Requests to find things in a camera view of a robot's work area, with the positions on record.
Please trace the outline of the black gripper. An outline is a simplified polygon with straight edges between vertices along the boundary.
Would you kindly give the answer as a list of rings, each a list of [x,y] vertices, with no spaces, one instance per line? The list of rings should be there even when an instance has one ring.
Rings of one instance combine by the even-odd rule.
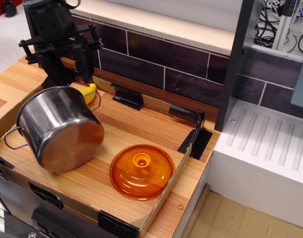
[[[77,25],[71,10],[79,6],[68,3],[24,3],[31,39],[19,46],[26,52],[29,64],[41,65],[56,86],[68,86],[72,78],[61,57],[73,56],[85,83],[92,81],[92,51],[102,47],[95,24]]]

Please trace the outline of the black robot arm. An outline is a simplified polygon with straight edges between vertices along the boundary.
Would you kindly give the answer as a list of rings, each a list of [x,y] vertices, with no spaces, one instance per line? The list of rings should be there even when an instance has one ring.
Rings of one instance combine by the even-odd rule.
[[[21,40],[28,64],[38,64],[57,86],[67,86],[74,78],[61,59],[73,57],[84,82],[92,81],[92,52],[102,47],[95,24],[77,25],[71,15],[76,7],[64,0],[25,0],[23,7],[31,39]]]

